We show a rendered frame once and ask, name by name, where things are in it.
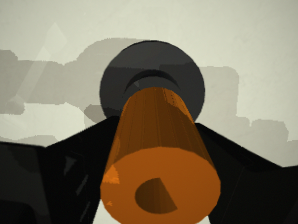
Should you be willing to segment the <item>orange knob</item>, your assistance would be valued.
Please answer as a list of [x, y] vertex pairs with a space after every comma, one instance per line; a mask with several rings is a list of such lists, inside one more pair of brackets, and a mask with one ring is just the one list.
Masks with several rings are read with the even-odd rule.
[[100, 184], [120, 224], [198, 224], [214, 209], [221, 181], [179, 95], [144, 88], [123, 107]]

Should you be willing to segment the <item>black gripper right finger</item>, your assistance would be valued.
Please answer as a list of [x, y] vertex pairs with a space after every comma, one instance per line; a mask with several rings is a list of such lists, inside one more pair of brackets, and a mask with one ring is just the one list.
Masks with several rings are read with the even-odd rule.
[[274, 164], [201, 123], [195, 125], [221, 181], [210, 224], [298, 221], [298, 166]]

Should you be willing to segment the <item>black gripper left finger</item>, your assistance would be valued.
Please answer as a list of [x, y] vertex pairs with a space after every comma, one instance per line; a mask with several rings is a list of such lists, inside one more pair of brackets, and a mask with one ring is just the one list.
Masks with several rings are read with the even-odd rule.
[[0, 199], [30, 205], [37, 224], [93, 224], [119, 120], [48, 147], [0, 141]]

